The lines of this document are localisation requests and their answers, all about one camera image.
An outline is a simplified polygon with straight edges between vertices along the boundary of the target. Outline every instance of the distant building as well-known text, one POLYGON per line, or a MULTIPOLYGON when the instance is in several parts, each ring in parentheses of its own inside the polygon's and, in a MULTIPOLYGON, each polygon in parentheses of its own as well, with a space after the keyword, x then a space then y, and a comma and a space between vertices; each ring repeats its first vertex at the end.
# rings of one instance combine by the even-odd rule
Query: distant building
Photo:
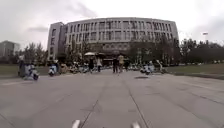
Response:
POLYGON ((83 42, 100 43, 107 52, 122 52, 130 48, 132 40, 147 38, 153 41, 161 36, 178 40, 176 23, 135 17, 96 18, 67 24, 59 22, 50 26, 48 56, 50 60, 54 60, 66 48, 73 48, 74 43, 83 42))
POLYGON ((20 45, 11 41, 3 41, 0 43, 0 57, 9 57, 19 52, 20 45))

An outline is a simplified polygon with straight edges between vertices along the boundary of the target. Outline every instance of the pedestrian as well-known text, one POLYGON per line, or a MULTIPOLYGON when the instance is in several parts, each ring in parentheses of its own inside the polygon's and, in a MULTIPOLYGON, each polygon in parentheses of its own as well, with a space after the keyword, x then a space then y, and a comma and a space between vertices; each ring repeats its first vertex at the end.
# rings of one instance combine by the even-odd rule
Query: pedestrian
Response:
POLYGON ((100 58, 97 58, 96 64, 97 64, 97 70, 98 70, 98 72, 100 72, 101 66, 102 66, 102 60, 100 58))
POLYGON ((118 60, 119 60, 119 70, 120 70, 120 73, 122 73, 123 66, 124 66, 124 56, 122 54, 120 54, 118 57, 118 60))
POLYGON ((113 73, 117 73, 118 72, 118 60, 116 57, 113 58, 113 73))
POLYGON ((129 60, 126 60, 125 63, 124 63, 124 67, 125 67, 126 71, 128 71, 129 65, 130 65, 129 60))
POLYGON ((94 68, 93 58, 90 58, 89 60, 89 72, 92 73, 94 68))

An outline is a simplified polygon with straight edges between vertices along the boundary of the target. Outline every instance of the overcast sky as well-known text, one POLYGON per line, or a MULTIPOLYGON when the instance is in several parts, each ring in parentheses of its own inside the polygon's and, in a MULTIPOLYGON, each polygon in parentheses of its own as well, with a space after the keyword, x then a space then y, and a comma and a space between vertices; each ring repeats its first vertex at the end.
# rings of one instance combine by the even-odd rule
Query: overcast sky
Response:
POLYGON ((0 41, 47 46, 51 23, 101 17, 144 17, 177 23, 180 40, 224 44, 224 0, 0 0, 0 41))

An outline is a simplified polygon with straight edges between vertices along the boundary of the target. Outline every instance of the paved ground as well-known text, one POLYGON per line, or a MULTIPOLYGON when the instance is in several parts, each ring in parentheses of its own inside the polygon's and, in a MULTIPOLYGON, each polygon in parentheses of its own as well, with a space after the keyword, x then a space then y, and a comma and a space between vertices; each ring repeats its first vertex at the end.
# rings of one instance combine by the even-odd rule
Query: paved ground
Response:
POLYGON ((138 72, 0 80, 0 128, 223 128, 224 81, 138 72))

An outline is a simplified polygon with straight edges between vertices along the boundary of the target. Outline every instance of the grass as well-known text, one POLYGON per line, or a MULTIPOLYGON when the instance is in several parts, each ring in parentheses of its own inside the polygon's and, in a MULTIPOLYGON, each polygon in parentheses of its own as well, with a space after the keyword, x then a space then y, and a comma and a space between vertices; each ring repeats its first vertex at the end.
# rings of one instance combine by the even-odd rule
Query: grass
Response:
MULTIPOLYGON (((0 76, 17 76, 18 69, 18 65, 0 65, 0 76)), ((48 69, 48 67, 37 67, 37 71, 40 75, 46 75, 48 69)))
POLYGON ((168 67, 169 72, 175 73, 204 73, 204 74, 222 74, 224 75, 224 64, 205 64, 168 67))

